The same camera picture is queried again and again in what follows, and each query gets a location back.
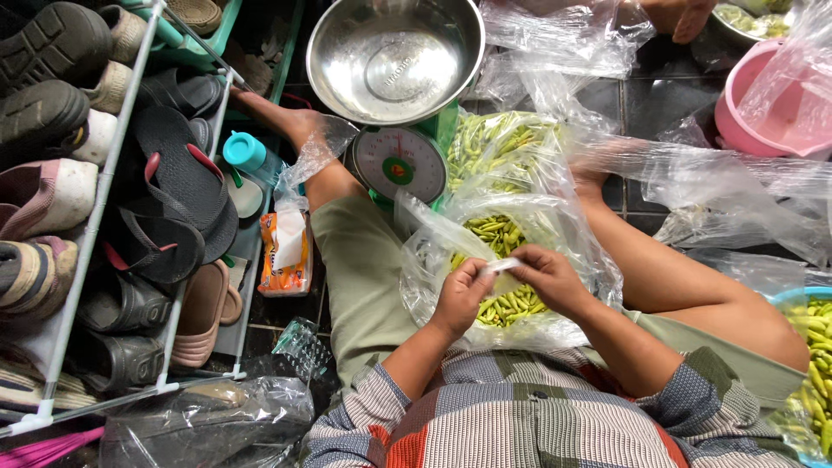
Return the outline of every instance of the white rack frame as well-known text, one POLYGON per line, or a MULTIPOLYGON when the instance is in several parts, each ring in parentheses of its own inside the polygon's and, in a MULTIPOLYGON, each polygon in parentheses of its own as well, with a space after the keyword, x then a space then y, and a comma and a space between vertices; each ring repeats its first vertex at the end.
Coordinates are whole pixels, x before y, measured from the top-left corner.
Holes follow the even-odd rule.
MULTIPOLYGON (((238 335, 231 337, 232 341, 236 341, 236 363, 234 364, 232 372, 218 374, 201 371, 202 375, 215 374, 215 376, 196 378, 195 380, 183 382, 168 381, 168 370, 171 363, 171 351, 173 349, 174 336, 176 335, 176 325, 179 321, 182 297, 185 294, 185 282, 183 281, 179 285, 176 293, 176 299, 174 300, 171 310, 171 316, 159 335, 159 339, 165 342, 165 362, 162 367, 161 374, 156 380, 156 384, 154 386, 148 386, 143 391, 138 391, 130 395, 112 400, 101 401, 94 405, 84 406, 83 408, 75 410, 62 411, 60 413, 53 414, 57 380, 63 367, 67 343, 69 342, 69 336, 72 332, 72 323, 75 319, 78 301, 81 297, 85 277, 87 276, 87 268, 89 267, 92 251, 95 247, 98 228, 101 225, 106 200, 110 194, 110 185, 112 184, 112 178, 115 174, 118 157, 121 153, 121 145, 124 142, 127 125, 130 122, 133 105, 136 102, 139 83, 145 71, 145 66, 150 55, 154 37, 156 36, 159 21, 165 21, 165 19, 161 17, 162 13, 165 12, 168 14, 168 16, 170 16, 182 30, 184 30, 189 36, 193 37, 197 43, 199 43, 212 57, 217 60, 217 62, 225 66, 222 60, 219 59, 219 56, 217 56, 215 52, 211 50, 204 41, 202 41, 199 35, 197 35, 190 27, 187 27, 173 12, 167 8, 165 0, 144 0, 144 3, 139 7, 150 8, 151 15, 147 19, 147 30, 145 32, 145 36, 141 40, 141 47, 139 48, 138 56, 136 57, 136 61, 133 66, 133 74, 127 87, 124 104, 121 106, 121 112, 118 115, 116 138, 110 147, 110 151, 107 153, 104 168, 98 175, 95 206, 92 209, 92 213, 89 216, 83 233, 76 239, 76 243, 80 246, 80 249, 78 252, 75 277, 72 280, 72 287, 67 294, 67 299, 61 310, 44 323, 41 333, 37 336, 23 338, 20 342, 16 343, 16 345, 22 347, 23 349, 33 352, 38 351, 39 346, 41 347, 39 350, 41 352, 35 352, 35 354, 40 354, 40 356, 43 357, 42 361, 38 362, 36 365, 46 376, 46 384, 43 387, 42 399, 37 407, 37 413, 23 415, 19 422, 14 422, 6 427, 0 428, 0 438, 34 431, 43 427, 51 426, 56 422, 70 420, 78 416, 88 415, 107 408, 112 408, 114 406, 123 405, 132 401, 138 401, 150 396, 176 391, 188 386, 202 385, 213 381, 245 378, 245 372, 240 371, 240 357, 242 355, 243 343, 245 341, 245 323, 248 321, 251 297, 253 295, 255 284, 253 277, 256 274, 256 268, 250 268, 250 270, 246 272, 244 279, 244 290, 242 291, 242 295, 244 296, 243 313, 239 319, 239 322, 243 322, 243 326, 229 328, 226 331, 221 330, 223 333, 235 333, 238 335), (43 352, 43 346, 50 346, 52 349, 50 351, 43 352)), ((231 67, 220 68, 217 70, 217 73, 225 76, 225 89, 220 102, 220 107, 218 108, 216 114, 209 119, 214 130, 214 140, 211 142, 208 156, 214 162, 217 160, 216 150, 220 142, 220 131, 222 129, 225 110, 228 106, 231 83, 236 82, 242 87, 248 87, 248 85, 245 84, 245 80, 243 80, 243 78, 231 67)), ((255 254, 252 258, 248 259, 249 261, 257 262, 260 256, 260 248, 261 246, 255 247, 255 254)))

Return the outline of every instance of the pink bucket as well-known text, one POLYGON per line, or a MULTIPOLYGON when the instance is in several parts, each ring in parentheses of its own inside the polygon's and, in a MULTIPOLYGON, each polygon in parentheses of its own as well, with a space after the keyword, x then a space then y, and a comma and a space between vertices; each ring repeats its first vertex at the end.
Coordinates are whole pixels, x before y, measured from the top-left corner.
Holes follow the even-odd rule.
POLYGON ((775 101, 765 121, 755 131, 740 118, 737 106, 765 65, 783 45, 783 39, 758 42, 731 70, 726 89, 716 102, 716 126, 725 147, 760 157, 796 154, 807 156, 832 148, 828 135, 805 135, 795 126, 804 88, 793 82, 775 101))

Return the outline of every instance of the weighing scale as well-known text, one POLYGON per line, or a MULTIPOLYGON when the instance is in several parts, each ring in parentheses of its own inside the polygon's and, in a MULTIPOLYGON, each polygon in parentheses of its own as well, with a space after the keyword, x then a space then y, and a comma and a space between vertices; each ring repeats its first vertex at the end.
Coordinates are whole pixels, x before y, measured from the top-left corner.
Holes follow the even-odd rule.
POLYGON ((411 127, 365 127, 353 141, 352 165, 370 198, 392 211, 403 188, 422 202, 439 201, 448 183, 447 150, 456 132, 456 100, 411 127))

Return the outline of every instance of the black slipper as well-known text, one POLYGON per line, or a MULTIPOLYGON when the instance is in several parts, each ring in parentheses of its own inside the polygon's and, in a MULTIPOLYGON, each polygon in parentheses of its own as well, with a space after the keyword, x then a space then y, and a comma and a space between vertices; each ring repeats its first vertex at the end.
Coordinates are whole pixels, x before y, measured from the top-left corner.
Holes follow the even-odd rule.
POLYGON ((143 78, 136 105, 143 109, 168 106, 186 118, 210 117, 222 100, 223 87, 211 76, 193 68, 168 68, 153 77, 143 78))
POLYGON ((131 273, 102 268, 87 276, 76 317, 100 333, 157 328, 167 322, 172 300, 131 273))
POLYGON ((73 374, 98 391, 108 391, 156 383, 165 347, 146 336, 105 336, 76 326, 67 355, 73 374))
POLYGON ((90 102, 74 86, 50 80, 0 101, 0 171, 41 159, 45 148, 87 120, 90 102))
POLYGON ((196 145, 207 154, 211 143, 214 142, 214 130, 210 127, 210 123, 204 118, 197 117, 188 122, 188 127, 191 128, 191 133, 196 138, 196 145))
POLYGON ((46 80, 80 85, 106 67, 110 45, 110 28, 98 13, 75 3, 50 3, 0 42, 0 97, 46 80))
POLYGON ((202 234, 203 265, 220 258, 237 234, 237 210, 222 171, 196 146, 188 121, 170 107, 151 107, 133 117, 133 133, 147 157, 147 190, 162 203, 163 216, 202 234))
POLYGON ((102 245, 118 271, 162 284, 181 281, 202 265, 205 243, 190 224, 111 209, 102 223, 102 245))

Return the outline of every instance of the teal bottle cap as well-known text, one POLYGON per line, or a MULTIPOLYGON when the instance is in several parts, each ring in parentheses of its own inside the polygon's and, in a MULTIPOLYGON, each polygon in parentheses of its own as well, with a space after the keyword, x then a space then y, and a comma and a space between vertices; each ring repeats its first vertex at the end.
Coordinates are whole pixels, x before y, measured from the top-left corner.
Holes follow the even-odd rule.
POLYGON ((222 156, 231 166, 252 173, 265 161, 265 146, 246 132, 232 130, 222 147, 222 156))

